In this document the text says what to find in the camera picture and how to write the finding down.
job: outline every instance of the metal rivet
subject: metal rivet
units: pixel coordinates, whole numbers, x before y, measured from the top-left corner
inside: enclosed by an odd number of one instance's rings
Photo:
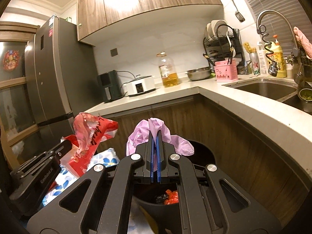
[[[131,155],[131,159],[132,160],[139,160],[141,158],[141,155],[140,154],[132,154]]]
[[[215,172],[216,166],[214,164],[210,164],[207,166],[207,170],[209,170],[210,172]]]
[[[93,167],[93,170],[95,170],[96,172],[101,172],[104,169],[104,166],[101,164],[97,164]]]
[[[178,155],[178,154],[172,154],[172,155],[170,156],[170,158],[171,158],[172,160],[179,160],[179,159],[180,159],[180,155]]]

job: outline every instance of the window blind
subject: window blind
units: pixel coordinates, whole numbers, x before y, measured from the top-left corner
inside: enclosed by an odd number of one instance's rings
[[[291,23],[297,26],[312,42],[312,24],[298,0],[247,0],[256,17],[263,10],[275,10],[283,14]],[[289,54],[294,47],[291,31],[287,23],[277,15],[267,15],[262,19],[262,25],[267,28],[269,41],[273,41],[273,35],[278,35],[283,53]]]

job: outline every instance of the stainless steel bowl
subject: stainless steel bowl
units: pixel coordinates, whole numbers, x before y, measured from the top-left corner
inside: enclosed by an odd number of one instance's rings
[[[302,108],[307,113],[312,113],[312,100],[306,100],[302,96],[312,97],[311,89],[302,89],[298,92],[298,97],[300,98]]]
[[[204,80],[210,77],[211,68],[205,67],[205,68],[192,69],[192,70],[188,70],[186,74],[188,75],[188,78],[191,81]]]

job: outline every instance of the countertop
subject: countertop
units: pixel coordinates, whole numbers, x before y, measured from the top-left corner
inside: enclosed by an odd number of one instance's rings
[[[239,76],[239,82],[253,80]],[[290,79],[279,79],[294,83]],[[105,116],[164,101],[201,94],[234,113],[280,146],[312,178],[312,116],[281,102],[249,92],[226,87],[216,78],[181,84],[169,88],[157,85],[154,92],[137,97],[101,103],[86,112]]]

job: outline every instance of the faucet spray head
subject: faucet spray head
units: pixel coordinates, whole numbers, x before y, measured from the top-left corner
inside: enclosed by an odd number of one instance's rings
[[[269,75],[276,77],[277,72],[278,72],[277,62],[272,61],[272,64],[269,67],[268,73],[269,73]]]

